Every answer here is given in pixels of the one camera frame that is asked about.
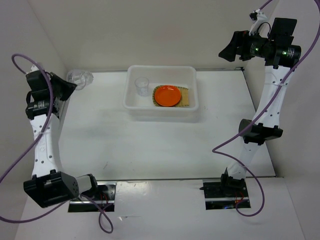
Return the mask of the orange round plate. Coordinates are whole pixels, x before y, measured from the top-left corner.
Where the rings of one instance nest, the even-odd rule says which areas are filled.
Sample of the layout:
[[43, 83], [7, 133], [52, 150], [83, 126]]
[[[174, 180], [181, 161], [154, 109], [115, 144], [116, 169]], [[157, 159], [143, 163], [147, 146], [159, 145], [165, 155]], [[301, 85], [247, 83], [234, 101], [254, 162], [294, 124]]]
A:
[[162, 107], [173, 107], [181, 98], [181, 91], [173, 85], [159, 86], [154, 93], [155, 102]]

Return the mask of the clear plastic cup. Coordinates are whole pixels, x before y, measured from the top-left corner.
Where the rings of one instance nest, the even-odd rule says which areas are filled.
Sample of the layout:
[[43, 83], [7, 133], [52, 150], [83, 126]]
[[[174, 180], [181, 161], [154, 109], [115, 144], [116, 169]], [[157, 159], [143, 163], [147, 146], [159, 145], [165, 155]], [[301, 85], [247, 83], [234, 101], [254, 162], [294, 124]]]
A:
[[73, 69], [67, 73], [66, 80], [69, 83], [75, 84], [76, 85], [75, 89], [77, 91], [80, 91], [93, 82], [94, 76], [90, 71]]
[[138, 77], [134, 81], [137, 94], [141, 97], [147, 97], [149, 94], [149, 79], [146, 77]]

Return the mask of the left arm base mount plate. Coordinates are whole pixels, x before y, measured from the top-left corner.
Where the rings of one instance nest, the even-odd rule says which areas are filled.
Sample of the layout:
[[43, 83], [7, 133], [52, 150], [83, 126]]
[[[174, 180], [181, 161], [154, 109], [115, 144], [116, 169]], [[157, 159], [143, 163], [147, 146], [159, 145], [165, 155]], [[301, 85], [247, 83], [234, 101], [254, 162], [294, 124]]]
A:
[[[98, 181], [98, 192], [90, 198], [105, 212], [114, 212], [116, 187], [115, 181]], [[99, 210], [85, 197], [80, 197], [70, 201], [68, 206], [69, 213], [93, 213]]]

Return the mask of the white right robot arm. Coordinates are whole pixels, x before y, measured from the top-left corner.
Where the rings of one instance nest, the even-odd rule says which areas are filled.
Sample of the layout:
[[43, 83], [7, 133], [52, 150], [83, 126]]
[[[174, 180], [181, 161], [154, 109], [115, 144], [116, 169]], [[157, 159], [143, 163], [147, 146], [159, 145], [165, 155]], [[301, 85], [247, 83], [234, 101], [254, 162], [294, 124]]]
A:
[[233, 62], [236, 56], [248, 61], [254, 57], [265, 61], [265, 80], [260, 102], [254, 117], [242, 119], [238, 135], [242, 138], [239, 162], [226, 168], [221, 175], [219, 191], [231, 196], [245, 184], [248, 166], [257, 150], [266, 141], [280, 138], [280, 112], [287, 85], [293, 75], [294, 66], [301, 57], [301, 47], [293, 45], [296, 19], [275, 18], [266, 37], [260, 36], [262, 21], [253, 26], [253, 31], [235, 31], [230, 43], [218, 54], [220, 58]]

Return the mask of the green yellow woven bamboo tray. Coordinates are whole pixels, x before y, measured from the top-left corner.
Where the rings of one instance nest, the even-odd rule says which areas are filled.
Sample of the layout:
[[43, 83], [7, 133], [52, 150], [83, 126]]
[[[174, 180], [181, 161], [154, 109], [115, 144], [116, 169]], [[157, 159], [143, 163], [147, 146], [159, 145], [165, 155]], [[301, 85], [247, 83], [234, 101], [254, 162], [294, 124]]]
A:
[[[160, 106], [159, 104], [156, 103], [154, 96], [155, 96], [155, 91], [159, 86], [164, 86], [164, 85], [158, 85], [154, 88], [153, 92], [152, 92], [152, 102], [153, 105], [156, 107], [163, 107]], [[179, 101], [179, 103], [177, 103], [175, 106], [172, 106], [173, 108], [183, 108], [183, 107], [189, 107], [190, 106], [190, 100], [189, 100], [189, 89], [186, 87], [182, 87], [182, 86], [175, 86], [177, 87], [180, 92], [181, 92], [181, 99]]]

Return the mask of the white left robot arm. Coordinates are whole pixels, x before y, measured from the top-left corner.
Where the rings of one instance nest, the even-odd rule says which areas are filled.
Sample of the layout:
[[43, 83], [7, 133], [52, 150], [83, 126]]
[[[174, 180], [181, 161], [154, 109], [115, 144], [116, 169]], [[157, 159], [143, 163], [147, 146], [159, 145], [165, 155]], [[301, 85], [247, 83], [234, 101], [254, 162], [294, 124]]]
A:
[[23, 183], [25, 193], [41, 208], [47, 208], [85, 196], [94, 200], [100, 188], [92, 174], [74, 177], [64, 172], [59, 139], [68, 108], [69, 98], [76, 89], [54, 74], [45, 77], [38, 69], [26, 74], [30, 91], [26, 96], [26, 115], [30, 120], [34, 139], [34, 165], [31, 179]]

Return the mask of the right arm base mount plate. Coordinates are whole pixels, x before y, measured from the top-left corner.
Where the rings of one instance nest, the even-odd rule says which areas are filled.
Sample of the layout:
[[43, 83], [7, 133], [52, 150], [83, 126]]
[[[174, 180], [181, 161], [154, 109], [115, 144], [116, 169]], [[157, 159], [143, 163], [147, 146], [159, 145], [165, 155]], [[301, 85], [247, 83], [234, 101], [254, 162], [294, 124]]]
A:
[[206, 210], [235, 209], [239, 203], [239, 209], [251, 208], [247, 186], [222, 190], [219, 179], [204, 179], [200, 190], [204, 193]]

